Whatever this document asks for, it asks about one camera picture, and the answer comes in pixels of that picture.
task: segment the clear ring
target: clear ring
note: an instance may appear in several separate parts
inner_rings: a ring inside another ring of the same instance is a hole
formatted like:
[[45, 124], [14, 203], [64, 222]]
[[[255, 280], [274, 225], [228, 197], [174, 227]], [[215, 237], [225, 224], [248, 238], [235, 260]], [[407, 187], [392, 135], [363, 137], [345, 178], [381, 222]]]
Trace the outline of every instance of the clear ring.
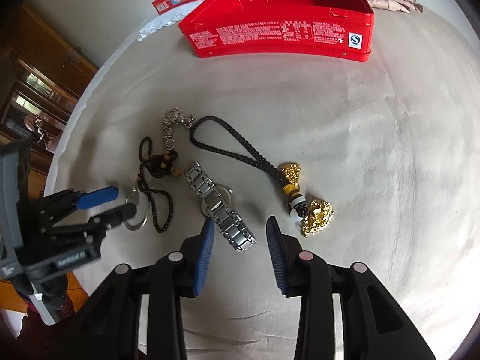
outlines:
[[133, 190], [131, 190], [131, 192], [128, 194], [126, 200], [125, 200], [125, 204], [128, 204], [128, 203], [132, 203], [131, 200], [133, 198], [133, 194], [137, 194], [138, 195], [138, 198], [137, 198], [137, 203], [133, 203], [135, 204], [137, 207], [140, 206], [140, 195], [143, 195], [145, 196], [145, 199], [147, 201], [147, 205], [146, 205], [146, 210], [145, 210], [145, 216], [143, 217], [143, 220], [140, 221], [139, 223], [137, 223], [136, 225], [131, 225], [128, 220], [126, 220], [124, 222], [125, 224], [125, 227], [130, 230], [130, 231], [135, 231], [135, 230], [138, 230], [140, 228], [142, 228], [143, 226], [145, 226], [145, 224], [147, 223], [148, 221], [148, 212], [150, 212], [150, 202], [148, 201], [146, 195], [144, 193], [142, 193], [138, 188], [134, 187]]

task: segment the metal watch band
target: metal watch band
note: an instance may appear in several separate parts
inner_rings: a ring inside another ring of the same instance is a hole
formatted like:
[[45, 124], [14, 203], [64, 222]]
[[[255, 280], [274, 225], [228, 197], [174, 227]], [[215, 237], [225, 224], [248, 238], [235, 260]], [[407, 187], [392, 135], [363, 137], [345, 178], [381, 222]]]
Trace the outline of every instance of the metal watch band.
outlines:
[[227, 205], [212, 179], [198, 162], [194, 161], [192, 167], [186, 169], [183, 174], [195, 193], [205, 202], [222, 235], [235, 250], [244, 252], [257, 242], [242, 218]]

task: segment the gold pendant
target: gold pendant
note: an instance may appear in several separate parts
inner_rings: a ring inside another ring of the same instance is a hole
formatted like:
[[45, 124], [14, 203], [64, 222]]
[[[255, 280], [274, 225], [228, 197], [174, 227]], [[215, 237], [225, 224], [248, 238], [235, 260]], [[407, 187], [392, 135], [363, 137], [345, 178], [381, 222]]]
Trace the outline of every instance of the gold pendant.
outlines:
[[[278, 167], [280, 172], [289, 180], [291, 184], [300, 190], [300, 165], [297, 163], [284, 163]], [[322, 199], [314, 199], [309, 206], [309, 214], [302, 221], [301, 234], [308, 237], [311, 234], [319, 233], [328, 226], [335, 213], [329, 202]]]
[[318, 233], [328, 226], [335, 213], [329, 202], [322, 199], [314, 199], [309, 206], [310, 213], [303, 220], [301, 234], [308, 237]]
[[291, 184], [296, 186], [300, 191], [299, 177], [300, 177], [300, 165], [297, 163], [284, 163], [278, 167], [278, 170], [289, 180]]

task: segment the wooden furniture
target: wooden furniture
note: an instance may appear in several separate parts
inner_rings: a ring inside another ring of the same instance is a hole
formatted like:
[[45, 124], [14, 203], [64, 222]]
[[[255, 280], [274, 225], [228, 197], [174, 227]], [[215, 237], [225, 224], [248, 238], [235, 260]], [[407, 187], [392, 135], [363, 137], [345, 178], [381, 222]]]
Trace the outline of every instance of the wooden furniture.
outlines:
[[[27, 120], [58, 140], [97, 68], [23, 5], [0, 39], [0, 145], [27, 136]], [[36, 144], [28, 179], [30, 198], [43, 194], [55, 144]], [[73, 273], [68, 294], [75, 310], [88, 299]], [[25, 312], [9, 282], [0, 281], [0, 308]]]

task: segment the silver chain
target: silver chain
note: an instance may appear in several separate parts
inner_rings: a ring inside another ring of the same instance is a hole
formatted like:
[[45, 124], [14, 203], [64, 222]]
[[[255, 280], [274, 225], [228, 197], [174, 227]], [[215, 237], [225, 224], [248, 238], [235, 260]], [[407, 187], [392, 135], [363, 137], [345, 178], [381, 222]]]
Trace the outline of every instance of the silver chain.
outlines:
[[162, 123], [160, 127], [165, 132], [163, 134], [163, 146], [165, 150], [173, 150], [175, 149], [175, 141], [173, 140], [173, 125], [181, 124], [187, 130], [191, 129], [191, 125], [193, 125], [194, 120], [196, 119], [197, 115], [190, 115], [186, 117], [182, 114], [178, 108], [172, 108], [171, 110], [167, 111], [165, 116], [163, 117]]
[[257, 242], [245, 222], [229, 207], [217, 186], [198, 162], [194, 161], [191, 168], [186, 169], [183, 174], [198, 197], [205, 202], [209, 216], [220, 227], [222, 235], [235, 250], [243, 253]]

